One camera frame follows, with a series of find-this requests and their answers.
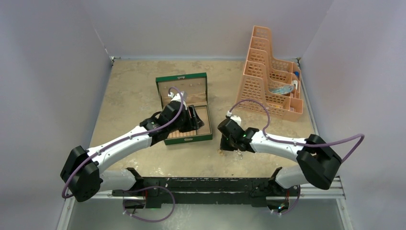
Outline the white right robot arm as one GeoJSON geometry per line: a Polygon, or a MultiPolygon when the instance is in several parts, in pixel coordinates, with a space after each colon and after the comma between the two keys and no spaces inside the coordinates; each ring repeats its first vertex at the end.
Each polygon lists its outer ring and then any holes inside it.
{"type": "Polygon", "coordinates": [[[324,140],[311,134],[307,138],[286,138],[263,133],[249,127],[244,130],[238,122],[226,118],[218,125],[222,134],[220,149],[251,153],[268,153],[296,162],[292,167],[282,168],[269,181],[269,189],[280,195],[294,185],[312,184],[328,190],[342,164],[341,157],[324,140]]]}

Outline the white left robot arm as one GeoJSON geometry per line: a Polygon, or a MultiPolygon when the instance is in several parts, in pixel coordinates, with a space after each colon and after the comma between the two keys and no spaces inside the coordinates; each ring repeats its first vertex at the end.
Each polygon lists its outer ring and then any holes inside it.
{"type": "Polygon", "coordinates": [[[83,202],[97,192],[123,190],[131,196],[142,192],[143,183],[135,169],[109,171],[108,168],[128,155],[149,148],[175,131],[190,132],[204,126],[193,105],[174,101],[161,112],[143,120],[128,133],[105,144],[84,149],[73,148],[60,174],[65,182],[62,197],[83,202]]]}

